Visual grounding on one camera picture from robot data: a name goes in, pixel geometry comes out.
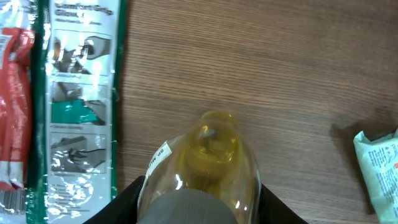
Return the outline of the yellow liquid soap bottle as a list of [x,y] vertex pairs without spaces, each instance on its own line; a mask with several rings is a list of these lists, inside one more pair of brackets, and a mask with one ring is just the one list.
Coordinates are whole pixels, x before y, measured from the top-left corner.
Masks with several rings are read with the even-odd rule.
[[235,118],[208,111],[152,156],[138,223],[257,223],[261,178]]

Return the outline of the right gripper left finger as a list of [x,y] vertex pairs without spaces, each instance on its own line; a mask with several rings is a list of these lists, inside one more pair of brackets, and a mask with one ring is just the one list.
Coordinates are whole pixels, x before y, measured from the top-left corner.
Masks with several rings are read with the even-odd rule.
[[139,176],[84,224],[136,224],[137,202],[144,181],[145,176]]

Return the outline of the green 3M gloves package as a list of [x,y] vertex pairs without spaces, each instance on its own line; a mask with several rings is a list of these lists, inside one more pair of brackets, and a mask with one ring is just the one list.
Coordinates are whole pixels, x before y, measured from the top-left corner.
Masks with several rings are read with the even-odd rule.
[[124,0],[3,0],[1,31],[35,32],[32,138],[23,189],[2,223],[84,223],[117,196],[116,115]]

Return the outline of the red snack stick packet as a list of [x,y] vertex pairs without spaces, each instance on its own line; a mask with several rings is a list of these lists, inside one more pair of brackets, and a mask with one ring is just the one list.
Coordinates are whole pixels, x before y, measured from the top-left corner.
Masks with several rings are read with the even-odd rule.
[[23,189],[32,138],[30,50],[35,32],[1,31],[1,190]]

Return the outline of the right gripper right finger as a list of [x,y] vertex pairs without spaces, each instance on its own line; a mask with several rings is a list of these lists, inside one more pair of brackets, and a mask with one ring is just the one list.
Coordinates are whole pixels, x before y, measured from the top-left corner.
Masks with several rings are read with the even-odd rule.
[[264,184],[259,196],[258,224],[308,224],[284,204]]

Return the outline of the teal wet wipes pack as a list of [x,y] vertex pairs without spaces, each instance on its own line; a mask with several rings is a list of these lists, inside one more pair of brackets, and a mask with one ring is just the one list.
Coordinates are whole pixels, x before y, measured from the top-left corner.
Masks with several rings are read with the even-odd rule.
[[380,223],[397,223],[397,133],[369,140],[353,139],[368,194]]

